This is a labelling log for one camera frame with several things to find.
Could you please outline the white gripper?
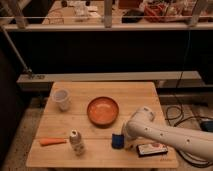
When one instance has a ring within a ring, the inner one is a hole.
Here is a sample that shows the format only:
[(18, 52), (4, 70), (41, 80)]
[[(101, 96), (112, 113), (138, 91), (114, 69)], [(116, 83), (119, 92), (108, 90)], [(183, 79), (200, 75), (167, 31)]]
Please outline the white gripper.
[(124, 123), (121, 130), (124, 136), (124, 148), (130, 150), (134, 147), (134, 141), (138, 138), (137, 132), (128, 123)]

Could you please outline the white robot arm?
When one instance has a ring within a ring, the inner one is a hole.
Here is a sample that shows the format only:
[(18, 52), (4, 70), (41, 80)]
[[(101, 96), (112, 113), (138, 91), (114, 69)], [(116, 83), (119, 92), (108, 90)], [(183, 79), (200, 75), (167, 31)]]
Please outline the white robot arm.
[(213, 133), (154, 123), (149, 107), (138, 108), (123, 124), (125, 147), (139, 137), (151, 139), (213, 162)]

